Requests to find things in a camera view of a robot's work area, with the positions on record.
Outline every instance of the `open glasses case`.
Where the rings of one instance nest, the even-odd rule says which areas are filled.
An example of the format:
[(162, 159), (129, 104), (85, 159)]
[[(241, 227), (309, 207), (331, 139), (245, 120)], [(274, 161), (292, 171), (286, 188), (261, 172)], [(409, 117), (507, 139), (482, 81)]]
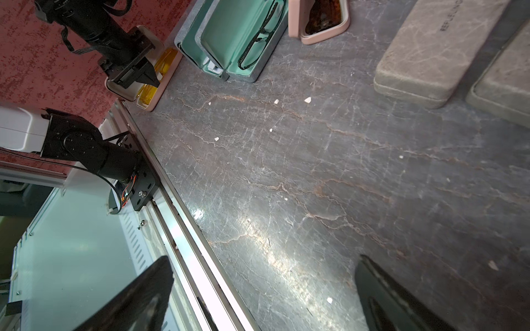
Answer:
[(340, 35), (350, 26), (350, 11), (348, 0), (336, 0), (340, 6), (340, 23), (317, 33), (308, 33), (307, 24), (310, 20), (311, 8), (315, 0), (289, 0), (289, 37), (300, 38), (303, 44), (311, 45)]
[(288, 0), (197, 0), (175, 38), (199, 69), (254, 82), (287, 28)]

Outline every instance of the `white debris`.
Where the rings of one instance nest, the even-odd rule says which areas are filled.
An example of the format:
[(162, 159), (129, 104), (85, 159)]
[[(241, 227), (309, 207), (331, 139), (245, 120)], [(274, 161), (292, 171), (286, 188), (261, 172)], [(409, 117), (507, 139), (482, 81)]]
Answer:
[(495, 271), (499, 271), (499, 267), (497, 267), (497, 265), (495, 264), (493, 260), (490, 260), (490, 262), (488, 263), (488, 266), (490, 266), (490, 268), (492, 268)]

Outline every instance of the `wire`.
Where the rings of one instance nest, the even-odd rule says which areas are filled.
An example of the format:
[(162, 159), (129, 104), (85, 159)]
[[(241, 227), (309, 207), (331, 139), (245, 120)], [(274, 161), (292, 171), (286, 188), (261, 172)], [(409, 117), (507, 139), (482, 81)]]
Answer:
[[(103, 179), (114, 190), (114, 193), (116, 193), (116, 196), (118, 197), (118, 200), (120, 199), (120, 193), (118, 193), (118, 190), (116, 189), (116, 187), (114, 185), (112, 185), (111, 182), (109, 182), (105, 177), (103, 177), (101, 175), (98, 175), (96, 173), (93, 173), (93, 172), (91, 172), (88, 169), (77, 167), (77, 166), (73, 166), (73, 165), (70, 165), (70, 164), (64, 164), (64, 163), (59, 163), (59, 162), (40, 160), (40, 159), (36, 159), (36, 158), (33, 158), (33, 157), (20, 155), (20, 154), (13, 153), (12, 151), (6, 150), (6, 149), (1, 148), (1, 147), (0, 147), (0, 152), (6, 153), (6, 154), (9, 154), (9, 155), (13, 155), (13, 156), (18, 156), (18, 157), (25, 158), (25, 159), (28, 159), (28, 160), (37, 161), (37, 162), (55, 164), (55, 165), (60, 165), (60, 166), (65, 166), (65, 167), (69, 167), (69, 168), (73, 168), (73, 169), (79, 169), (79, 170), (82, 170), (82, 171), (86, 171), (86, 172), (88, 172), (90, 174), (96, 175), (97, 177)], [(119, 205), (120, 209), (118, 209), (117, 213), (119, 213), (121, 211), (121, 201), (118, 203), (118, 205)]]
[(134, 177), (131, 176), (129, 183), (127, 183), (127, 186), (125, 186), (125, 188), (123, 189), (123, 192), (121, 193), (121, 207), (122, 208), (125, 207), (125, 205), (127, 204), (127, 201), (130, 200), (129, 198), (130, 191), (127, 192), (127, 188), (132, 183), (131, 190), (133, 190), (134, 184), (136, 183), (136, 177), (137, 175), (134, 175)]

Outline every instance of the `black cord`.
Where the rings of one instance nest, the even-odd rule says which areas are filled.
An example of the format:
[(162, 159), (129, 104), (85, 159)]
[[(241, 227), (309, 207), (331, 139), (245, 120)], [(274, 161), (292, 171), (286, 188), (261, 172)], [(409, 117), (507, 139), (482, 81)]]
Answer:
[(133, 0), (127, 0), (127, 5), (125, 6), (125, 9), (119, 10), (116, 8), (112, 8), (111, 6), (107, 6), (105, 4), (103, 4), (103, 9), (105, 9), (111, 15), (123, 16), (127, 14), (127, 12), (131, 9), (132, 5), (133, 5)]
[(124, 136), (128, 135), (129, 133), (130, 133), (129, 131), (125, 131), (125, 132), (119, 133), (119, 134), (117, 134), (115, 136), (112, 136), (110, 138), (103, 139), (103, 141), (113, 141), (114, 139), (118, 139), (118, 138), (124, 137)]
[(6, 153), (6, 154), (9, 154), (9, 155), (13, 155), (13, 156), (18, 156), (18, 157), (21, 157), (21, 158), (25, 158), (25, 159), (28, 159), (28, 160), (33, 160), (33, 161), (37, 161), (37, 162), (42, 162), (42, 163), (49, 163), (49, 164), (55, 164), (55, 165), (60, 165), (60, 166), (65, 166), (65, 167), (70, 167), (70, 168), (73, 168), (73, 169), (79, 169), (79, 170), (82, 170), (82, 171), (86, 171), (90, 174), (93, 174), (93, 175), (96, 175), (97, 177), (103, 179), (107, 184), (110, 185), (110, 187), (114, 190), (114, 193), (116, 193), (116, 196), (118, 197), (118, 207), (120, 209), (118, 209), (118, 212), (119, 213), (121, 211), (121, 195), (118, 193), (118, 190), (116, 189), (116, 187), (114, 185), (112, 185), (111, 182), (109, 182), (105, 177), (101, 176), (101, 175), (98, 175), (98, 174), (95, 174), (93, 172), (91, 172), (90, 170), (88, 169), (85, 169), (85, 168), (81, 168), (81, 167), (77, 167), (77, 166), (73, 166), (73, 165), (70, 165), (70, 164), (64, 164), (64, 163), (59, 163), (59, 162), (53, 162), (53, 161), (46, 161), (46, 160), (40, 160), (40, 159), (36, 159), (36, 158), (33, 158), (33, 157), (29, 157), (29, 156), (24, 156), (24, 155), (20, 155), (20, 154), (17, 154), (17, 153), (13, 153), (12, 151), (9, 151), (9, 150), (6, 150), (4, 148), (0, 148), (0, 152), (3, 152), (3, 153)]

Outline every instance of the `marble surface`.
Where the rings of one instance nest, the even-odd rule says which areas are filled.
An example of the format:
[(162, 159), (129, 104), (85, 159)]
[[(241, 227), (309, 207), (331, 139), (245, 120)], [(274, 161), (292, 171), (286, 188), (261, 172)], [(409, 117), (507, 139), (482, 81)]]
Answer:
[(183, 60), (135, 121), (263, 331), (366, 330), (360, 254), (458, 330), (530, 329), (530, 130), (463, 101), (528, 8), (426, 110), (373, 89), (414, 1), (350, 5), (347, 32), (285, 34), (254, 84)]

